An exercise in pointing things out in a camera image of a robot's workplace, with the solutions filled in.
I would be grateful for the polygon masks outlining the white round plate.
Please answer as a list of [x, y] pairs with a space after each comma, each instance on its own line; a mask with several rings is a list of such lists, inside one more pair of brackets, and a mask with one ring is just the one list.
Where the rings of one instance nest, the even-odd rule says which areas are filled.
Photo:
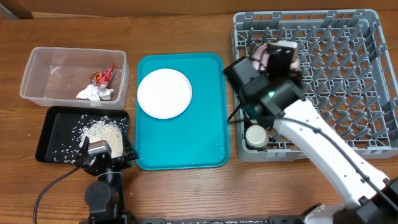
[[171, 119], [188, 108], [192, 95], [190, 81], [183, 73], [161, 68], [142, 79], [137, 89], [137, 102], [149, 116]]

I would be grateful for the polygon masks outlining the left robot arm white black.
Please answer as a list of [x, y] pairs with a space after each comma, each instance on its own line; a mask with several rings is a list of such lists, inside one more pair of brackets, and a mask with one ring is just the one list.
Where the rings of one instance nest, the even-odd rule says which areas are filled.
[[85, 202], [89, 207], [88, 223], [137, 223], [134, 215], [126, 210], [122, 170], [132, 167], [138, 158], [127, 131], [121, 131], [122, 154], [111, 156], [107, 141], [90, 142], [85, 138], [78, 156], [78, 165], [97, 181], [85, 191]]

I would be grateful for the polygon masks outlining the red snack wrapper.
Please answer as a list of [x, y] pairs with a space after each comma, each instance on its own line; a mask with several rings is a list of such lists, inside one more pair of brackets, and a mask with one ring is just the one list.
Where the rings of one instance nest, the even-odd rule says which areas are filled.
[[115, 66], [112, 65], [108, 67], [103, 72], [95, 72], [90, 77], [90, 82], [92, 85], [96, 87], [104, 87], [106, 88], [110, 83], [111, 79], [113, 78], [115, 73]]

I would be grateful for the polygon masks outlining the white paper cup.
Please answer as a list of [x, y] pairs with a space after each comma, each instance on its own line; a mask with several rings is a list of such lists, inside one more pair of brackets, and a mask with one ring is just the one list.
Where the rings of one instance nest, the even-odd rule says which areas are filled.
[[248, 149], [263, 151], [269, 143], [269, 133], [260, 125], [252, 125], [246, 130], [245, 142]]

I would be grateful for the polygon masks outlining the white tissue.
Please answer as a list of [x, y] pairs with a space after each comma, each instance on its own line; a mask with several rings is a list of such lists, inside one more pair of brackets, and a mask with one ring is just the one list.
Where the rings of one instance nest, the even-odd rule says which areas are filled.
[[96, 86], [90, 84], [77, 94], [76, 99], [90, 101], [110, 100], [113, 91], [113, 89], [106, 88], [105, 85]]

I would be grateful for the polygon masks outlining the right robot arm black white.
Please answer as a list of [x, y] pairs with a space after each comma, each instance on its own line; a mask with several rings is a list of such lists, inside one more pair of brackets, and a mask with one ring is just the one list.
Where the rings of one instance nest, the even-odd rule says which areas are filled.
[[397, 181], [358, 155], [305, 97], [296, 42], [259, 47], [224, 69], [249, 119], [292, 141], [328, 179], [341, 205], [314, 205], [292, 223], [396, 223]]

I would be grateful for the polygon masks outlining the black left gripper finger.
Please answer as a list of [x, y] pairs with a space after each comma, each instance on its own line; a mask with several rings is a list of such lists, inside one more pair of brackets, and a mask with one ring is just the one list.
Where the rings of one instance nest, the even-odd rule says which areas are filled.
[[131, 143], [127, 130], [123, 129], [123, 156], [130, 161], [134, 161], [139, 158], [135, 147]]
[[83, 145], [80, 149], [80, 157], [84, 159], [88, 155], [88, 147], [90, 145], [89, 137], [85, 137], [83, 141]]

